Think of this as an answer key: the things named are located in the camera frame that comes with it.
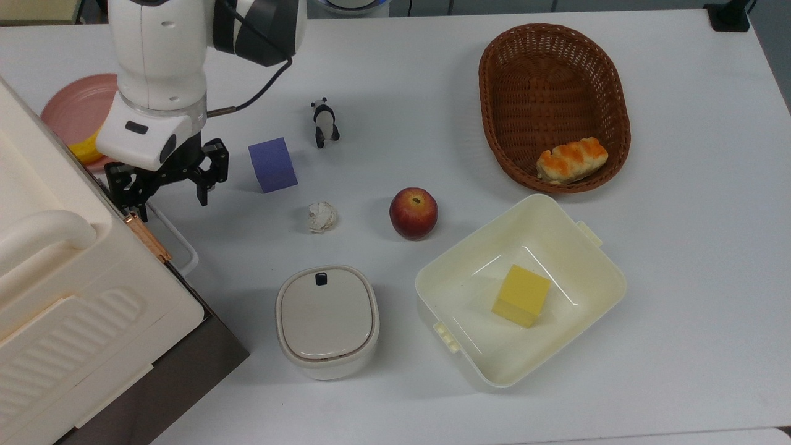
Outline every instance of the white lidded container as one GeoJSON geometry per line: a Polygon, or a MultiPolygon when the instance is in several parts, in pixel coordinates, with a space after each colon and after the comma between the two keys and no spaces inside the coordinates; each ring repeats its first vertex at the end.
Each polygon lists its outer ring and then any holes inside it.
{"type": "Polygon", "coordinates": [[[316,380],[343,378],[373,357],[379,310],[373,288],[355,268],[311,268],[280,288],[275,308],[280,348],[316,380]]]}
{"type": "Polygon", "coordinates": [[[418,273],[418,313],[473,387],[507,388],[626,294],[623,273],[600,246],[552,198],[530,195],[418,273]],[[491,312],[512,264],[552,282],[530,328],[491,312]]]}
{"type": "Polygon", "coordinates": [[[0,444],[48,445],[204,312],[2,79],[0,108],[0,444]]]}

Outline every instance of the bread roll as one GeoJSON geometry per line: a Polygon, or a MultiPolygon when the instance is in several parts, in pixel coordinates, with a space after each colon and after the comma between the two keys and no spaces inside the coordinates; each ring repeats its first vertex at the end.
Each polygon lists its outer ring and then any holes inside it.
{"type": "Polygon", "coordinates": [[[607,151],[599,139],[557,146],[544,151],[536,163],[538,177],[551,184],[570,184],[597,171],[607,161],[607,151]]]}

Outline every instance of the pink plate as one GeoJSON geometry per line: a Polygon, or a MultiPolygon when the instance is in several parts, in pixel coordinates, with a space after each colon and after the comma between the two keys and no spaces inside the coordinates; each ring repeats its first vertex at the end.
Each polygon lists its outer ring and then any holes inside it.
{"type": "MultiPolygon", "coordinates": [[[[104,124],[116,91],[115,74],[81,78],[63,87],[49,100],[41,112],[41,120],[67,146],[84,141],[104,124]]],[[[104,164],[110,161],[103,156],[87,167],[93,172],[104,171],[104,164]]]]}

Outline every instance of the red apple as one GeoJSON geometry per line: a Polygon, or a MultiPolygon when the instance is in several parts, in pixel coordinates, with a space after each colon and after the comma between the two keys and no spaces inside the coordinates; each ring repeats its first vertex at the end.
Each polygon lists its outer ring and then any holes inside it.
{"type": "Polygon", "coordinates": [[[437,201],[422,188],[405,188],[390,203],[390,221],[401,236],[417,241],[437,224],[437,201]]]}

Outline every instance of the brown wicker basket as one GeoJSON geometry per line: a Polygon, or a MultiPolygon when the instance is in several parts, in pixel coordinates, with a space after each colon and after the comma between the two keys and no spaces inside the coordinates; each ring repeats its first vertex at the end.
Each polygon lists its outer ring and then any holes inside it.
{"type": "Polygon", "coordinates": [[[517,26],[492,40],[481,57],[483,129],[502,169],[525,187],[585,192],[621,169],[631,141],[618,71],[607,54],[561,25],[517,26]],[[541,181],[541,152],[594,136],[609,159],[572,184],[541,181]]]}

